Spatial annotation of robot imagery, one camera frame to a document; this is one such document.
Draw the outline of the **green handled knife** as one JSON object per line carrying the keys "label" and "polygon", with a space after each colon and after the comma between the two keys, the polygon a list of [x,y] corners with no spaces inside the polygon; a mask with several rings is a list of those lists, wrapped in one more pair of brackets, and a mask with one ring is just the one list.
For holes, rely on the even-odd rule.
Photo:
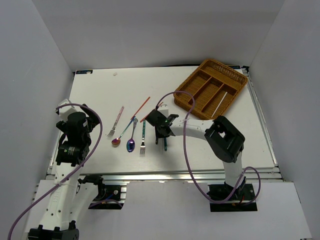
{"label": "green handled knife", "polygon": [[166,152],[168,150],[168,144],[167,144],[167,138],[166,137],[163,139],[163,145],[164,145],[164,151]]}

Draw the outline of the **green handled fork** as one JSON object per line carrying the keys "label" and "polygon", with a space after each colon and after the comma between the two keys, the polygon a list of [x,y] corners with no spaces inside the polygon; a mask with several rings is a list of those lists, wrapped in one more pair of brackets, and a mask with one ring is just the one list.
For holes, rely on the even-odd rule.
{"label": "green handled fork", "polygon": [[144,156],[146,151],[145,132],[146,132],[146,120],[144,119],[142,121],[142,136],[141,136],[141,144],[140,144],[140,150],[139,150],[139,154],[141,156]]}

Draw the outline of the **orange chopstick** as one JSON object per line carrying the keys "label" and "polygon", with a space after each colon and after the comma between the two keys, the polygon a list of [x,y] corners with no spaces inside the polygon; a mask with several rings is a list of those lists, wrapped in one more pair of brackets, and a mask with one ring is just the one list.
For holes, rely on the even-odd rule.
{"label": "orange chopstick", "polygon": [[[160,102],[159,104],[156,105],[155,108],[158,109],[163,103],[164,103],[163,101]],[[149,115],[149,113],[144,118],[142,118],[139,122],[142,123],[147,118],[148,115]]]}
{"label": "orange chopstick", "polygon": [[132,115],[131,120],[137,115],[137,113],[144,107],[144,105],[149,101],[151,97],[149,96],[142,104],[141,106],[136,110],[136,112]]}

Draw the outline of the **pink handled fork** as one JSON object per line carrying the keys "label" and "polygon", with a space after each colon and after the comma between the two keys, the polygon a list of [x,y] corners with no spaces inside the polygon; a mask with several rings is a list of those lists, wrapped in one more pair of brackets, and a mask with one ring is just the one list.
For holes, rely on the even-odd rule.
{"label": "pink handled fork", "polygon": [[120,120],[120,117],[121,117],[121,115],[123,113],[124,108],[125,108],[124,106],[121,107],[121,109],[120,109],[120,111],[119,111],[119,113],[118,113],[118,115],[117,115],[117,117],[115,119],[115,122],[114,122],[111,130],[109,131],[109,133],[107,135],[108,138],[111,138],[114,135],[114,133],[116,131],[117,124],[118,124],[118,122]]}

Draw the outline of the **ornate iridescent spoon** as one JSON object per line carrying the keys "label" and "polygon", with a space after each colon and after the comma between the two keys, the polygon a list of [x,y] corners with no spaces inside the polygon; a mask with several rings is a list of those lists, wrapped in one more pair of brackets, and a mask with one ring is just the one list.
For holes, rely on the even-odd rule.
{"label": "ornate iridescent spoon", "polygon": [[136,130],[136,127],[137,127],[137,123],[138,123],[138,119],[135,118],[134,121],[133,121],[133,128],[132,128],[131,137],[126,143],[126,150],[129,153],[132,153],[134,151],[134,149],[135,149],[134,133],[135,133],[135,130]]}

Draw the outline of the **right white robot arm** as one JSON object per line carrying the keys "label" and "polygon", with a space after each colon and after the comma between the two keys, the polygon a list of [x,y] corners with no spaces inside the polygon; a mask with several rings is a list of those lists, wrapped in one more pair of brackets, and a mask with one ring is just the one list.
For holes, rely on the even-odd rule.
{"label": "right white robot arm", "polygon": [[236,200],[244,193],[246,182],[242,168],[244,135],[224,116],[214,120],[184,119],[177,114],[165,116],[154,109],[146,121],[155,128],[158,138],[187,136],[205,140],[223,163],[226,195]]}

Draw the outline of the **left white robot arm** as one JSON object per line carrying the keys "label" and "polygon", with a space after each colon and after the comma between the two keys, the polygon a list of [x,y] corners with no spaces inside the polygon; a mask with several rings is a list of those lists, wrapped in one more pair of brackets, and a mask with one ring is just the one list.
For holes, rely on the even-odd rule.
{"label": "left white robot arm", "polygon": [[93,154],[90,133],[101,126],[99,115],[86,104],[68,100],[56,108],[61,120],[56,127],[62,132],[55,159],[53,187],[45,193],[49,202],[38,227],[27,234],[29,240],[77,240],[77,228],[93,199],[105,196],[106,187],[98,177],[80,179],[81,168]]}

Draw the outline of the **plain iridescent spoon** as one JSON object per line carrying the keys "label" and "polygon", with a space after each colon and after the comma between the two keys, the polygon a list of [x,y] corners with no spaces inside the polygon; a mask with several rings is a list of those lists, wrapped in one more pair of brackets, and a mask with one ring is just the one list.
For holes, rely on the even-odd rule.
{"label": "plain iridescent spoon", "polygon": [[132,117],[132,119],[130,120],[130,122],[128,123],[128,125],[125,127],[125,129],[123,130],[123,132],[120,134],[119,137],[117,138],[114,138],[112,141],[111,141],[111,144],[113,147],[117,147],[120,143],[121,143],[121,138],[122,136],[125,134],[125,132],[127,131],[127,129],[130,127],[130,125],[135,121],[135,116]]}

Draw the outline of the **woven wicker cutlery tray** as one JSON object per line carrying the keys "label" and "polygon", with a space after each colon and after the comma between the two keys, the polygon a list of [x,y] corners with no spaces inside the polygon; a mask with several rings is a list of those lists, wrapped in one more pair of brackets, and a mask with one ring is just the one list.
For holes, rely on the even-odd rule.
{"label": "woven wicker cutlery tray", "polygon": [[[191,112],[194,116],[213,120],[228,110],[247,83],[248,79],[242,73],[208,58],[175,90],[174,103],[186,111],[195,105]],[[212,117],[225,92],[227,96]]]}

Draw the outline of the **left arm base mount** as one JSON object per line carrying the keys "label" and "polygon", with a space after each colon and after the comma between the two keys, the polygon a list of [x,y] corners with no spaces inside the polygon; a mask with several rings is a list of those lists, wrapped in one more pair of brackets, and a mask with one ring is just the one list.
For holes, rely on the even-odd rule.
{"label": "left arm base mount", "polygon": [[121,201],[121,185],[105,184],[101,175],[90,174],[78,180],[78,190],[83,184],[93,184],[97,188],[97,196],[89,205],[89,210],[121,210],[123,203]]}

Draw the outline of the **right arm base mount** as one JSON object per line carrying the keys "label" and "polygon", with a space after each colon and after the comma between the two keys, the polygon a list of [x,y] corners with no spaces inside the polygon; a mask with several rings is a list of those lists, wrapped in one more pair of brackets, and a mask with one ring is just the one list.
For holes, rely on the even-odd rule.
{"label": "right arm base mount", "polygon": [[[224,184],[210,184],[208,186],[207,195],[214,201],[224,200],[232,188],[227,189]],[[222,212],[257,212],[257,203],[255,198],[254,187],[251,183],[246,183],[239,193],[237,190],[231,196],[231,198],[221,204],[210,203],[210,211],[212,213]]]}

